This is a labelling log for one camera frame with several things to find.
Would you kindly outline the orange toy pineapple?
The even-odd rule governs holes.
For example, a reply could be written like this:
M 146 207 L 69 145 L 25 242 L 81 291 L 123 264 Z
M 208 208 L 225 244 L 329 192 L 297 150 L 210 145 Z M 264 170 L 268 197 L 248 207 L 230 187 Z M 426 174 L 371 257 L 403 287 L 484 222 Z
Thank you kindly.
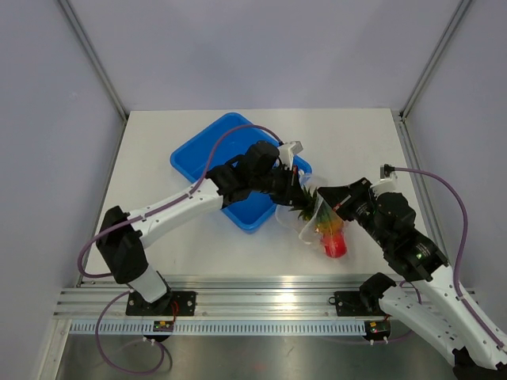
M 291 207 L 301 223 L 300 233 L 306 237 L 312 234 L 336 234 L 343 231 L 345 222 L 323 201 L 317 188 L 303 186 L 303 199 L 299 207 Z

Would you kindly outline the clear zip top bag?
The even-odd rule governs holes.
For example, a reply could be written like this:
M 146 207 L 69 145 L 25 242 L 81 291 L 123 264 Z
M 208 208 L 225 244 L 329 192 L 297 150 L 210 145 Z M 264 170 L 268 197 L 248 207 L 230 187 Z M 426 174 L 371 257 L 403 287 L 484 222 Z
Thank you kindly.
M 303 171 L 300 174 L 299 181 L 307 205 L 303 208 L 277 205 L 276 220 L 282 226 L 293 229 L 299 240 L 313 250 L 334 259 L 343 257 L 348 252 L 346 223 L 324 204 L 317 192 L 317 188 L 327 185 L 326 179 Z

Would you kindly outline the dark red toy pomegranate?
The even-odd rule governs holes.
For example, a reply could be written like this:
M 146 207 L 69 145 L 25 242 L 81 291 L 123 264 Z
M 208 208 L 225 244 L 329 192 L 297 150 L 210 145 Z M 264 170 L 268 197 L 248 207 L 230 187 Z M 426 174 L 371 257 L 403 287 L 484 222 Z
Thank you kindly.
M 340 258 L 347 253 L 344 234 L 339 231 L 336 234 L 324 234 L 322 236 L 322 246 L 328 257 Z

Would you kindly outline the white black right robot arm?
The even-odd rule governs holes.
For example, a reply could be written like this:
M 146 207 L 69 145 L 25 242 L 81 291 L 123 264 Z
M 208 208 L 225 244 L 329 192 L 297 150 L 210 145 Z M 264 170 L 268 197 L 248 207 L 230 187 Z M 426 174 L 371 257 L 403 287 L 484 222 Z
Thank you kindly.
M 341 219 L 357 222 L 383 251 L 388 265 L 431 303 L 425 307 L 395 281 L 376 273 L 360 287 L 360 306 L 399 319 L 452 366 L 458 379 L 504 379 L 505 334 L 474 299 L 459 289 L 452 266 L 438 246 L 415 227 L 415 210 L 405 196 L 367 179 L 321 187 L 322 202 Z

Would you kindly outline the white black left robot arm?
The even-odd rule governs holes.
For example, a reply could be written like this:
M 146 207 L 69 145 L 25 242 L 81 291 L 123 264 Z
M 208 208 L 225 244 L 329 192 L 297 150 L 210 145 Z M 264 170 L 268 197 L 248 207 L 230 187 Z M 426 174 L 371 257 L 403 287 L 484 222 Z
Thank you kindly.
M 245 154 L 208 169 L 175 196 L 136 211 L 118 206 L 106 211 L 96 246 L 116 283 L 128 286 L 138 314 L 176 310 L 172 289 L 148 263 L 147 248 L 196 216 L 242 202 L 253 192 L 283 206 L 303 204 L 299 168 L 294 163 L 302 149 L 298 141 L 279 146 L 259 141 Z

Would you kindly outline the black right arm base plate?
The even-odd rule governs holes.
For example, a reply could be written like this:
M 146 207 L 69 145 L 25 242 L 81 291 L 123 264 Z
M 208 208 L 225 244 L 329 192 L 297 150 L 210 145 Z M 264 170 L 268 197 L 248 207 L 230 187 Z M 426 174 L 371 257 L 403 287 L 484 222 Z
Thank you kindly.
M 328 299 L 338 317 L 399 317 L 402 309 L 382 302 L 384 294 L 367 291 L 335 291 Z

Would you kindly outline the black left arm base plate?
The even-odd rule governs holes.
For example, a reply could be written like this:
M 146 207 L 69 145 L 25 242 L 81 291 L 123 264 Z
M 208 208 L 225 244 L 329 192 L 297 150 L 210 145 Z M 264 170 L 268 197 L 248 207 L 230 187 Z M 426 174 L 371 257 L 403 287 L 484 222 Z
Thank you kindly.
M 196 309 L 195 291 L 171 291 L 155 302 L 147 302 L 139 292 L 128 296 L 125 313 L 133 317 L 191 317 Z

